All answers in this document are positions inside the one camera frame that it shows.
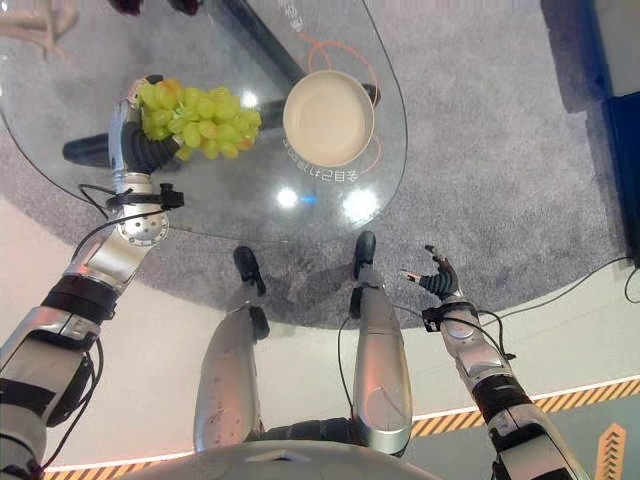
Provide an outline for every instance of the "white floor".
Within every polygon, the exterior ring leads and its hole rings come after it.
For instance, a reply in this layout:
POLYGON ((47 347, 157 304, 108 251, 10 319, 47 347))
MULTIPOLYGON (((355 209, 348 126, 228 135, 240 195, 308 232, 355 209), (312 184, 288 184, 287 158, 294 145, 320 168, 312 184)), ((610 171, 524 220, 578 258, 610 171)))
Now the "white floor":
MULTIPOLYGON (((0 338, 6 338, 58 280, 72 247, 4 199, 0 215, 0 338)), ((630 271, 630 264, 612 265, 567 297, 505 320, 507 350, 518 355, 512 365, 531 395, 640 373, 640 305, 627 303, 622 293, 630 271)), ((640 278, 631 293, 640 295, 640 278)), ((134 283, 120 299, 116 318, 103 326, 104 378, 56 464, 190 450, 200 362, 221 319, 220 311, 134 283)), ((415 415, 469 406, 439 336, 422 329, 404 336, 415 415)), ((357 332, 344 333, 348 384, 356 342, 357 332)), ((267 427, 347 414, 335 331, 272 324, 256 357, 267 427)), ((51 432, 49 452, 64 429, 51 432)))

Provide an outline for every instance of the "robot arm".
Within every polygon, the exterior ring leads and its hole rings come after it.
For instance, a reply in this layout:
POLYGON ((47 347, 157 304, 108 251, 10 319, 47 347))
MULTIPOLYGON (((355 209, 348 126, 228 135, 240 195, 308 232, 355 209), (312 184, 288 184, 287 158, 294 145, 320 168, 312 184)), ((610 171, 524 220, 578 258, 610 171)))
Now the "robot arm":
POLYGON ((170 184, 159 194, 150 173, 173 157, 174 139, 146 140, 137 89, 117 104, 109 132, 116 196, 108 205, 121 221, 108 222, 79 245, 69 267, 42 304, 33 308, 0 352, 0 478, 37 478, 46 427, 77 408, 91 375, 87 352, 113 317, 116 301, 145 255, 168 231, 165 210, 183 204, 170 184))
POLYGON ((549 417, 527 396, 509 362, 483 334, 475 307, 462 295, 446 257, 427 247, 439 273, 405 277, 437 295, 442 304, 422 312, 427 331, 440 331, 467 390, 478 405, 497 452, 498 480, 588 480, 549 417))

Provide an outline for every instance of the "green grape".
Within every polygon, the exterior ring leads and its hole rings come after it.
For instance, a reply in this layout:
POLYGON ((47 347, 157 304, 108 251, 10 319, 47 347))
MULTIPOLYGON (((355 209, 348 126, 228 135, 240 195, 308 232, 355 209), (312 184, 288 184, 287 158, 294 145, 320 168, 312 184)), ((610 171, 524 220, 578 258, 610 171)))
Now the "green grape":
POLYGON ((221 142, 238 143, 242 136, 228 123, 218 125, 218 138, 221 142))
POLYGON ((184 138, 184 143, 191 148, 196 148, 200 145, 200 134, 198 133, 198 128, 194 123, 185 125, 182 130, 182 138, 184 138))
POLYGON ((158 102, 160 102, 160 105, 167 110, 173 110, 176 106, 176 94, 171 87, 164 82, 156 84, 156 98, 158 102))
POLYGON ((201 148, 202 148, 202 153, 204 153, 204 156, 210 160, 213 160, 214 158, 216 158, 218 156, 218 153, 220 153, 218 142, 216 142, 215 140, 205 141, 204 144, 201 146, 201 148))
POLYGON ((192 153, 193 153, 193 150, 191 149, 191 147, 189 147, 188 145, 183 145, 176 152, 176 157, 186 162, 187 160, 189 160, 189 157, 191 156, 192 153))
POLYGON ((184 88, 180 81, 176 78, 167 78, 164 83, 176 94, 176 103, 184 102, 184 88))
POLYGON ((200 120, 198 133, 204 138, 218 138, 218 127, 211 120, 200 120))
POLYGON ((171 120, 173 112, 171 110, 154 110, 151 112, 150 118, 157 127, 164 127, 171 120))
POLYGON ((196 87, 189 87, 184 91, 185 103, 188 107, 193 107, 194 109, 198 106, 198 102, 200 101, 201 96, 202 92, 196 87))
POLYGON ((242 117, 249 122, 249 125, 252 127, 259 127, 262 125, 262 118, 260 117, 260 113, 255 110, 246 110, 242 112, 242 117))
POLYGON ((202 118, 211 118, 213 114, 216 112, 216 105, 207 97, 202 97, 198 100, 197 106, 198 114, 202 118))
POLYGON ((238 97, 222 97, 220 99, 220 105, 216 112, 216 117, 221 120, 229 120, 236 116, 240 111, 240 99, 238 97))
POLYGON ((229 158, 236 158, 238 156, 238 149, 228 142, 220 142, 220 152, 229 158))
POLYGON ((156 99, 155 86, 150 83, 143 83, 138 90, 142 103, 147 105, 150 109, 160 108, 160 102, 156 99))
POLYGON ((242 135, 242 140, 236 145, 238 150, 249 150, 256 142, 256 138, 250 133, 242 135))
POLYGON ((196 107, 184 107, 181 114, 185 120, 188 120, 190 122, 197 122, 198 120, 200 120, 200 115, 198 115, 196 107))
POLYGON ((233 125, 239 132, 246 132, 249 130, 249 122, 242 118, 242 115, 236 115, 233 117, 231 125, 233 125))
POLYGON ((142 131, 147 136, 149 136, 151 134, 152 128, 153 128, 153 124, 151 123, 151 119, 143 113, 142 114, 142 131))
POLYGON ((169 136, 169 130, 164 127, 153 127, 149 136, 152 140, 164 140, 169 136))
POLYGON ((167 129, 171 133, 181 133, 184 126, 187 124, 187 121, 184 118, 174 118, 167 125, 167 129))

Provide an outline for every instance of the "floor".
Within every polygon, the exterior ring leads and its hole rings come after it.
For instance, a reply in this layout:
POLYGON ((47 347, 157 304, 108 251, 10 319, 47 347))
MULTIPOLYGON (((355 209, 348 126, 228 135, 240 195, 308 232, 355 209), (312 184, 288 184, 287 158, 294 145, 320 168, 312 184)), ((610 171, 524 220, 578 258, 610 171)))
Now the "floor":
MULTIPOLYGON (((413 2, 421 10, 412 10, 370 2, 407 107, 405 177, 371 225, 379 234, 379 266, 399 305, 427 306, 397 276, 401 267, 432 267, 418 257, 427 240, 457 259, 470 297, 496 309, 542 301, 623 255, 601 92, 593 90, 597 69, 583 65, 591 57, 575 40, 584 20, 575 14, 580 2, 563 3, 567 11, 551 3, 445 9, 413 2)), ((6 131, 0 140, 0 338, 6 338, 98 219, 38 175, 6 131)), ((267 426, 347 414, 335 327, 352 286, 354 238, 256 248, 276 286, 269 312, 277 321, 256 348, 267 426)), ((116 318, 104 325, 104 379, 56 464, 191 448, 200 363, 235 284, 229 279, 236 244, 172 231, 147 258, 116 318)), ((628 263, 611 265, 561 300, 505 321, 507 349, 518 355, 513 368, 530 394, 640 371, 640 307, 622 293, 630 272, 628 263)), ((640 295, 639 276, 630 290, 640 295)), ((398 316, 406 327, 416 417, 469 406, 441 339, 416 328, 419 320, 405 312, 398 316)), ((356 335, 343 335, 347 384, 356 335)), ((49 452, 63 433, 51 432, 49 452)))
MULTIPOLYGON (((0 337, 5 338, 57 281, 72 247, 6 200, 0 205, 5 225, 0 305, 6 319, 0 323, 0 337), (37 275, 24 268, 27 259, 37 265, 37 275)), ((513 368, 531 395, 640 372, 635 340, 640 307, 626 302, 622 293, 630 271, 625 262, 614 264, 561 300, 505 320, 506 347, 518 356, 513 368)), ((630 294, 640 295, 638 278, 630 294)), ((200 362, 222 315, 134 282, 120 299, 117 316, 103 326, 104 380, 56 464, 189 450, 200 362)), ((404 338, 416 418, 471 405, 438 335, 415 328, 405 329, 404 338)), ((347 384, 356 342, 355 331, 344 332, 347 384)), ((256 358, 267 426, 347 414, 335 330, 272 323, 271 336, 258 344, 256 358)), ((50 450, 63 430, 50 432, 50 450)))

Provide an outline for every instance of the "grape bunch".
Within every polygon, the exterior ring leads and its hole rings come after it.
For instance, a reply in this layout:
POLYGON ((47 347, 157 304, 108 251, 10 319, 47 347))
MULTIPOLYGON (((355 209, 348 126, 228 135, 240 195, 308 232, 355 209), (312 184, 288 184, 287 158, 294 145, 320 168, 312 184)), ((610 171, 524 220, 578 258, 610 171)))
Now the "grape bunch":
POLYGON ((168 78, 142 84, 139 94, 145 135, 152 140, 175 135, 183 142, 176 156, 185 161, 198 148, 210 159, 220 153, 236 158, 253 146, 262 122, 260 113, 243 108, 240 97, 223 86, 205 92, 168 78))

